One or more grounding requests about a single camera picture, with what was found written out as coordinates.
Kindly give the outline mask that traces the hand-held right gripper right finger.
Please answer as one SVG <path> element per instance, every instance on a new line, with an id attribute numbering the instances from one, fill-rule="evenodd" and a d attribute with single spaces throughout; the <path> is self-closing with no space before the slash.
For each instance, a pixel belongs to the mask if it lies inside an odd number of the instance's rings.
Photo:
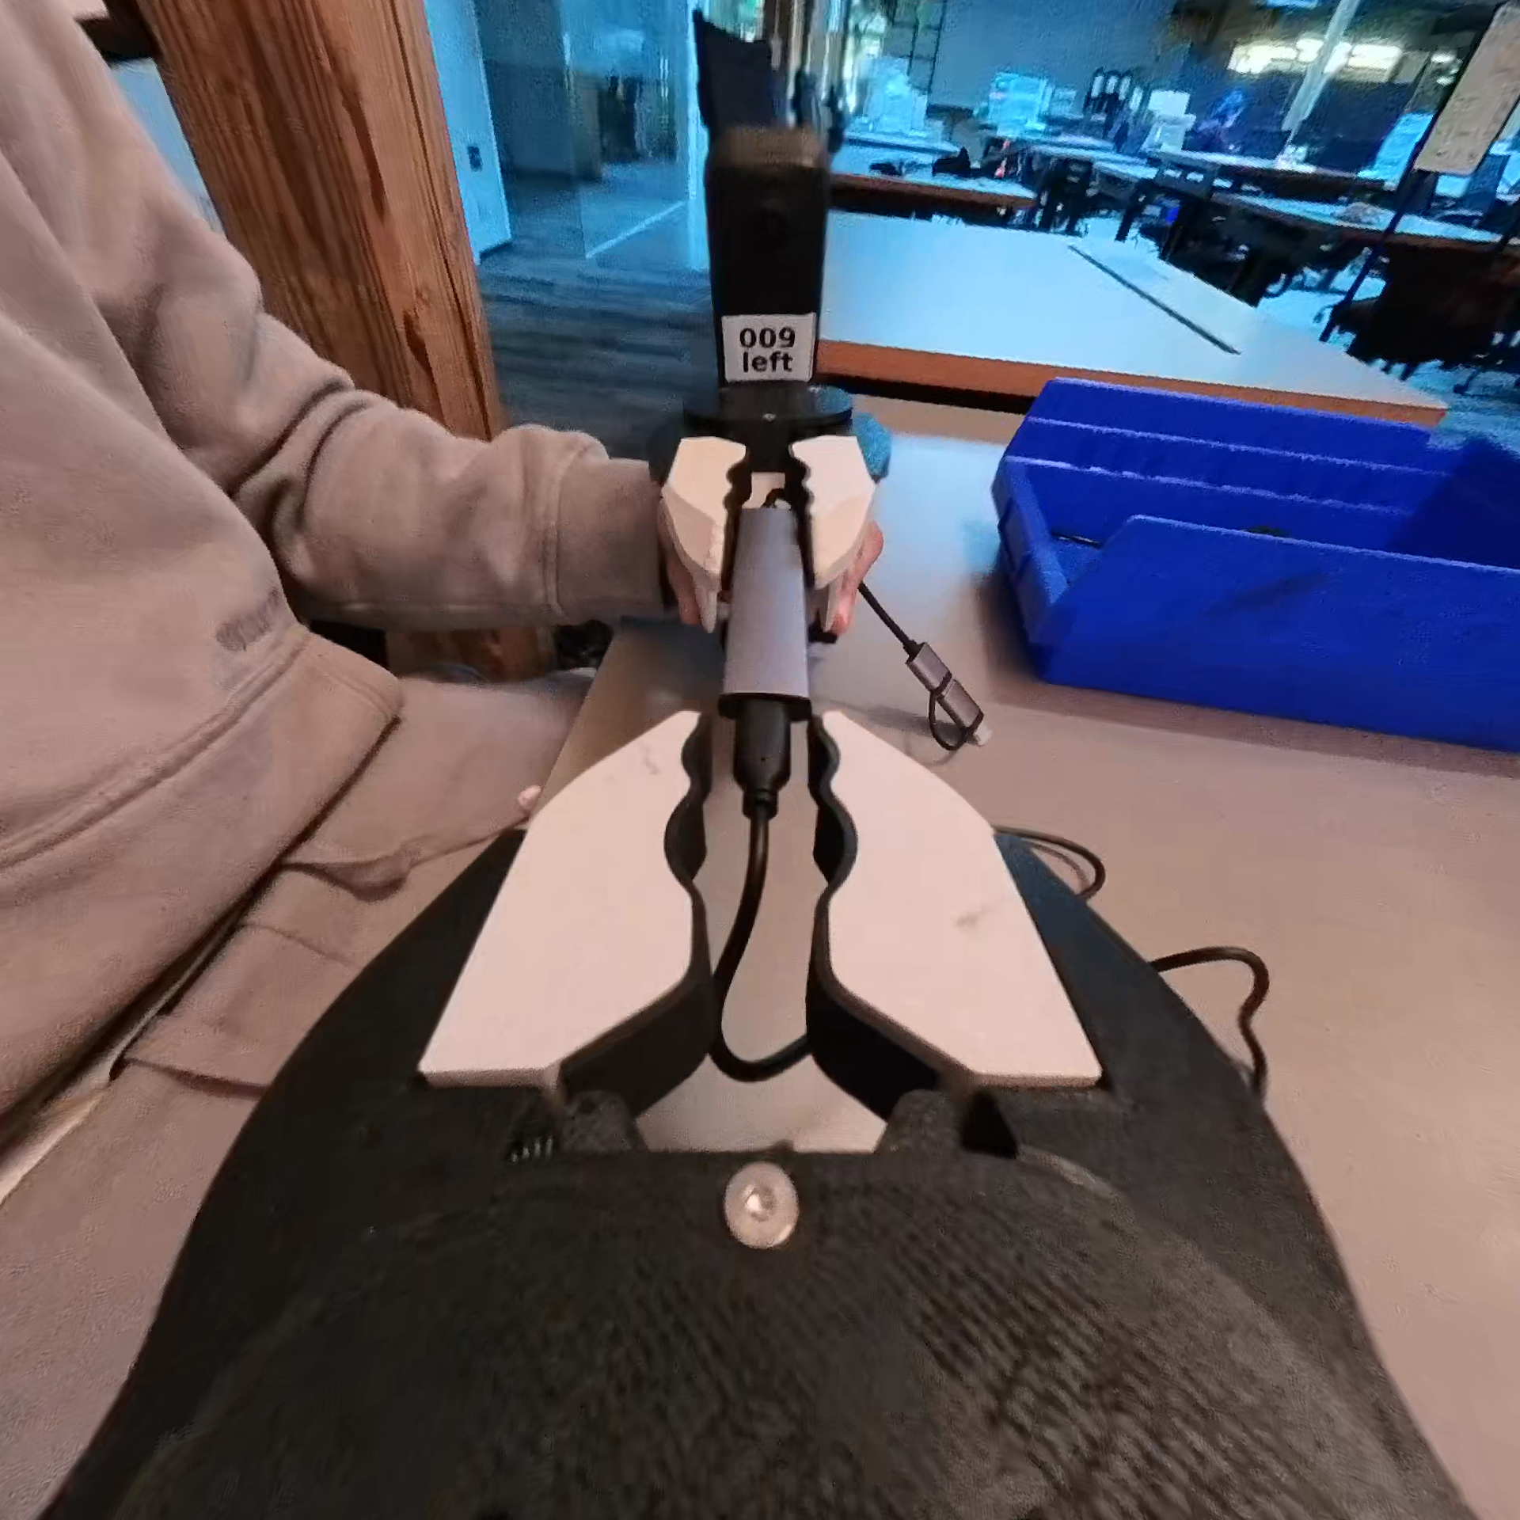
<path id="1" fill-rule="evenodd" d="M 1088 1090 L 1102 1067 L 999 848 L 941 773 L 844 711 L 816 724 L 819 988 L 959 1092 Z"/>

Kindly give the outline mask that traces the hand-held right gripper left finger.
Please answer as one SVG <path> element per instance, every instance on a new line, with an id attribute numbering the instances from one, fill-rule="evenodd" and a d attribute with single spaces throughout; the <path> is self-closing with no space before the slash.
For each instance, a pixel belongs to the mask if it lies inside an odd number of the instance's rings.
<path id="1" fill-rule="evenodd" d="M 682 710 L 538 808 L 420 1056 L 430 1086 L 674 1092 L 716 1031 L 703 808 Z"/>

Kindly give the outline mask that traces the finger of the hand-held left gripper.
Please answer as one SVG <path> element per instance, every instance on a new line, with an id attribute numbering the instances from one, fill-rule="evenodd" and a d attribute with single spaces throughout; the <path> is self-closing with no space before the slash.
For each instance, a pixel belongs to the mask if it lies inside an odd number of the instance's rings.
<path id="1" fill-rule="evenodd" d="M 661 485 L 659 521 L 676 574 L 676 602 L 703 630 L 716 630 L 725 594 L 733 472 L 746 449 L 722 436 L 679 440 Z"/>
<path id="2" fill-rule="evenodd" d="M 808 569 L 812 621 L 834 638 L 851 620 L 864 578 L 880 555 L 877 483 L 852 436 L 812 436 L 794 443 L 801 467 L 801 542 Z"/>

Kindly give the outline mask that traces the person's left hand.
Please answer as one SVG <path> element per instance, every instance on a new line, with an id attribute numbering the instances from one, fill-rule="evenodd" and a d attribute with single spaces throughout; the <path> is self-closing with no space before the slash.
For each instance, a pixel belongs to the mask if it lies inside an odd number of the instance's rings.
<path id="1" fill-rule="evenodd" d="M 673 604 L 677 618 L 686 624 L 706 632 L 716 630 L 717 612 L 707 608 L 705 592 L 699 591 L 669 523 L 663 519 L 656 522 L 656 548 L 659 574 L 661 575 L 664 594 L 670 604 Z M 824 622 L 824 635 L 827 638 L 838 638 L 848 630 L 857 604 L 864 598 L 864 581 L 875 566 L 883 549 L 884 533 L 875 522 L 870 522 L 864 529 L 864 541 L 857 545 L 852 561 L 829 592 L 831 599 L 828 604 L 831 611 Z"/>

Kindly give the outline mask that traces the dark blue office chair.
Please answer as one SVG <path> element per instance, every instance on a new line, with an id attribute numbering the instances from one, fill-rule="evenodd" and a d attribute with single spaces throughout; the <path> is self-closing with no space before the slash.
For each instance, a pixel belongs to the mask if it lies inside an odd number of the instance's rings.
<path id="1" fill-rule="evenodd" d="M 788 123 L 786 83 L 771 45 L 745 41 L 692 11 L 697 110 L 710 139 L 739 127 Z"/>

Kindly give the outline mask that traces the wood edged grey table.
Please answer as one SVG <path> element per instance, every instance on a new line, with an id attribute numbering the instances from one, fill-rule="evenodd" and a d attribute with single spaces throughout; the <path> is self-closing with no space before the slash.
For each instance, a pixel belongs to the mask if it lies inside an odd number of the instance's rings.
<path id="1" fill-rule="evenodd" d="M 1435 427 L 1447 404 L 1124 243 L 829 216 L 819 370 L 868 393 L 1035 400 L 1055 378 Z"/>

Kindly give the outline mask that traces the blue plastic bin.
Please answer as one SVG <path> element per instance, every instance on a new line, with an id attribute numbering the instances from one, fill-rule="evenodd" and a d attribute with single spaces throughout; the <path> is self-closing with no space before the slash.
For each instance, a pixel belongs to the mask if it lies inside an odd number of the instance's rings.
<path id="1" fill-rule="evenodd" d="M 1055 378 L 993 503 L 1046 681 L 1518 750 L 1508 447 Z"/>

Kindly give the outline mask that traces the row of office desks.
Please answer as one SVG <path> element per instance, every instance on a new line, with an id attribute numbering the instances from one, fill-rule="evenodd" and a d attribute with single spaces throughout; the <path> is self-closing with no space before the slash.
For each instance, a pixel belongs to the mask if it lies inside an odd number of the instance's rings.
<path id="1" fill-rule="evenodd" d="M 1319 292 L 1319 337 L 1398 370 L 1517 368 L 1517 199 L 1487 153 L 1462 176 L 1412 166 L 1434 113 L 1409 111 L 1372 149 L 1336 136 L 1315 162 L 1259 162 L 1223 150 L 1154 153 L 1151 166 L 1053 147 L 1016 152 L 1042 175 L 1039 196 L 1079 228 L 1119 205 L 1115 239 L 1138 231 L 1162 262 L 1247 304 Z"/>

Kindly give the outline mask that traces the paper sign on easel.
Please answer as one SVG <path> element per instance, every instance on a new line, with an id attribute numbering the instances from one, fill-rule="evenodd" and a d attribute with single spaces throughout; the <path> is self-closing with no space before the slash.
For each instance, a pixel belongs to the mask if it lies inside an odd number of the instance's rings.
<path id="1" fill-rule="evenodd" d="M 1517 107 L 1517 2 L 1498 4 L 1379 210 L 1366 262 L 1333 307 L 1322 340 L 1348 334 L 1353 358 L 1385 370 L 1457 366 L 1517 322 L 1517 218 L 1461 236 L 1452 221 L 1419 232 L 1438 180 L 1472 176 Z"/>

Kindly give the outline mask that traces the wooden post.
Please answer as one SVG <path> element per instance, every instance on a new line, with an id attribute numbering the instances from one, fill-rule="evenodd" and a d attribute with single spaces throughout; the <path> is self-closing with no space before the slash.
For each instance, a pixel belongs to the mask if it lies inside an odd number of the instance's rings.
<path id="1" fill-rule="evenodd" d="M 166 96 L 264 299 L 363 388 L 504 430 L 419 1 L 140 1 Z"/>

